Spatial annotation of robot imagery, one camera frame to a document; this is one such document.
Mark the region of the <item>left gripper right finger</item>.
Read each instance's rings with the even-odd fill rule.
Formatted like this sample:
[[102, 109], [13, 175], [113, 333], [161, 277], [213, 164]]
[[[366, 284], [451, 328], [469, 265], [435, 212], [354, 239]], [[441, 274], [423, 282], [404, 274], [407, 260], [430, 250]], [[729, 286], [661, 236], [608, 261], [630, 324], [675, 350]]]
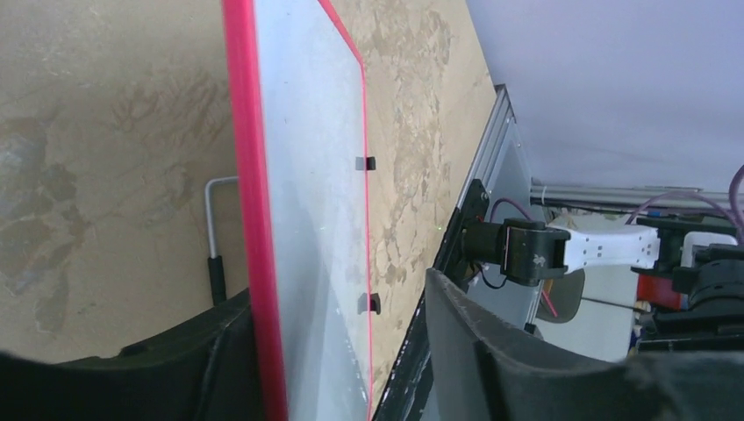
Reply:
[[444, 420], [740, 420], [741, 353], [606, 362], [543, 341], [426, 271], [426, 325]]

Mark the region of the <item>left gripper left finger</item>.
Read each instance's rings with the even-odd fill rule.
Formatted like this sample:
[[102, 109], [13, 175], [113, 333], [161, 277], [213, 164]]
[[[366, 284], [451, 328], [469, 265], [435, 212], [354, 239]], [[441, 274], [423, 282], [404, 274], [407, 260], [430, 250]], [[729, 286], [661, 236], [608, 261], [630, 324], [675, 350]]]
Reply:
[[3, 420], [262, 420], [249, 294], [114, 357], [1, 354]]

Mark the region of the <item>red framed whiteboard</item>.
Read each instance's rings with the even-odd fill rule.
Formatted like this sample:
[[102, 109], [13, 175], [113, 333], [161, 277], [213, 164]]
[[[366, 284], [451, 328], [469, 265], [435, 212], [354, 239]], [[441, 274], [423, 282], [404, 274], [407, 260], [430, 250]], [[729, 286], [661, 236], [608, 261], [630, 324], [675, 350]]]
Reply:
[[270, 420], [369, 420], [364, 65], [328, 1], [226, 1], [226, 58]]

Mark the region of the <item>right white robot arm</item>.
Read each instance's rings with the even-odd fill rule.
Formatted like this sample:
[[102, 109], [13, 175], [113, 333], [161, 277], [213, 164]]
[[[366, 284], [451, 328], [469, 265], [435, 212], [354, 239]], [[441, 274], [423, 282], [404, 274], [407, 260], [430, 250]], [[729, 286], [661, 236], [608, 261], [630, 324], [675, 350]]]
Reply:
[[499, 266], [523, 286], [555, 282], [591, 268], [627, 267], [680, 296], [671, 307], [647, 296], [651, 310], [631, 308], [637, 352], [740, 351], [743, 348], [743, 247], [733, 229], [674, 218], [640, 218], [608, 232], [579, 232], [523, 219], [477, 221], [461, 240], [464, 256]]

